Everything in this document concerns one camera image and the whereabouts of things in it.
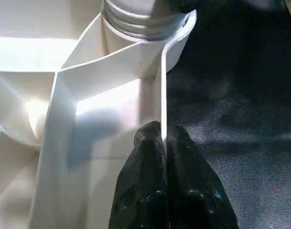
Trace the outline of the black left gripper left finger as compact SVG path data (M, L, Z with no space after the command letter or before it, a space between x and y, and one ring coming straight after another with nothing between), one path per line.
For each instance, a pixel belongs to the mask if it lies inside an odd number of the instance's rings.
M139 128L134 148L115 186L110 229L166 229L168 185L161 124L152 121Z

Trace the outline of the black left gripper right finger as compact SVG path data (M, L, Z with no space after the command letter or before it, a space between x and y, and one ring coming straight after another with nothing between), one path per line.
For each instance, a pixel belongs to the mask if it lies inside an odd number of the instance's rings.
M167 173L172 229L239 227L218 175L179 125L168 128Z

